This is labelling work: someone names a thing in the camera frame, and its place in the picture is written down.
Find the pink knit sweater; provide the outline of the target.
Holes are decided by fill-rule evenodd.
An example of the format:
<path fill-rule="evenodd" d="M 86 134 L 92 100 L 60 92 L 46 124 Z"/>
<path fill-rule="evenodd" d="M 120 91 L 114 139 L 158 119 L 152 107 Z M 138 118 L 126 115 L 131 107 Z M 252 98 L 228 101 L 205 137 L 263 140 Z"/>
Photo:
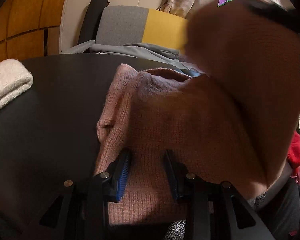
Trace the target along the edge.
<path fill-rule="evenodd" d="M 245 199 L 281 176 L 300 114 L 300 35 L 273 12 L 263 16 L 267 6 L 212 1 L 192 16 L 186 55 L 200 76 L 118 67 L 97 123 L 95 171 L 125 147 L 134 161 L 124 197 L 109 206 L 112 225 L 185 217 L 162 164 L 166 150 L 205 181 L 229 181 Z"/>

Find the red knit sweater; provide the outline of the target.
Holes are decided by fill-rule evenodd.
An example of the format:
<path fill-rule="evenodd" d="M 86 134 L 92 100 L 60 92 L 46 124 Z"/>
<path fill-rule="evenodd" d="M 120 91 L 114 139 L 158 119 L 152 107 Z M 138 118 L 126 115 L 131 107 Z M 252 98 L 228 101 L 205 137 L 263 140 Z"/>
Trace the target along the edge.
<path fill-rule="evenodd" d="M 298 168 L 300 167 L 300 134 L 294 131 L 293 137 L 288 149 L 287 162 L 292 168 L 292 177 L 298 175 Z"/>

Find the folded white knit sweater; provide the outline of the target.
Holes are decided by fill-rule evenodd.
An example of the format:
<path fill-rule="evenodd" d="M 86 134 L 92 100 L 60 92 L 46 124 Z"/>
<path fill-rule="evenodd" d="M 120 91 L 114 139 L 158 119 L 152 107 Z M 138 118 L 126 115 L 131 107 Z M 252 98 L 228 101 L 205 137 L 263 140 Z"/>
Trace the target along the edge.
<path fill-rule="evenodd" d="M 0 62 L 0 110 L 31 88 L 32 74 L 18 60 Z"/>

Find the grey garment on chair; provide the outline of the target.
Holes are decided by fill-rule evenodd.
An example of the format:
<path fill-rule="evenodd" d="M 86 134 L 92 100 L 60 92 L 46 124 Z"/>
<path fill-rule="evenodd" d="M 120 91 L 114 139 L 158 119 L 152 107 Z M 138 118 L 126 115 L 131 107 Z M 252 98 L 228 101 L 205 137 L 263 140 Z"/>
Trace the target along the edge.
<path fill-rule="evenodd" d="M 183 55 L 180 50 L 162 47 L 150 43 L 127 43 L 122 46 L 110 46 L 104 44 L 93 44 L 91 53 L 104 53 L 109 55 L 130 56 L 138 59 L 146 59 L 170 64 L 184 74 L 198 76 L 204 72 Z"/>

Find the black rolled mat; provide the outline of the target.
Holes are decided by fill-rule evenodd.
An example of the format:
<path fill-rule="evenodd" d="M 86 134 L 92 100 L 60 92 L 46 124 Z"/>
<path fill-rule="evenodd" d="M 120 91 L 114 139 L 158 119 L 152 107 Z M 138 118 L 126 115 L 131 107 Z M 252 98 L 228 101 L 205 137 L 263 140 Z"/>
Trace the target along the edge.
<path fill-rule="evenodd" d="M 78 44 L 95 40 L 102 13 L 109 5 L 109 0 L 91 0 L 79 33 Z"/>

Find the wooden wardrobe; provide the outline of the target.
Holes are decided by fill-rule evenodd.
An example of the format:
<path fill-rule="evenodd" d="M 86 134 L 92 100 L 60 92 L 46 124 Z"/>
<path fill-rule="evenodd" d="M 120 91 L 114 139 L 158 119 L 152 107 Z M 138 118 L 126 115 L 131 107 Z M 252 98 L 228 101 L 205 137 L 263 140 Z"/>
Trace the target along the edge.
<path fill-rule="evenodd" d="M 57 55 L 65 0 L 5 0 L 0 7 L 0 62 Z"/>

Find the grey yellow blue chair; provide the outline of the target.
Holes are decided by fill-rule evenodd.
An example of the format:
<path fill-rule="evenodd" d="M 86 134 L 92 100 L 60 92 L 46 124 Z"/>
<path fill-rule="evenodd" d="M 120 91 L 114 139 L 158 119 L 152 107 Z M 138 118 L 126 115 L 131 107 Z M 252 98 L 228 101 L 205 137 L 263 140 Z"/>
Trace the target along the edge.
<path fill-rule="evenodd" d="M 105 7 L 95 40 L 61 50 L 62 54 L 80 53 L 93 44 L 122 46 L 150 43 L 182 50 L 187 20 L 166 12 L 143 7 L 115 5 Z"/>

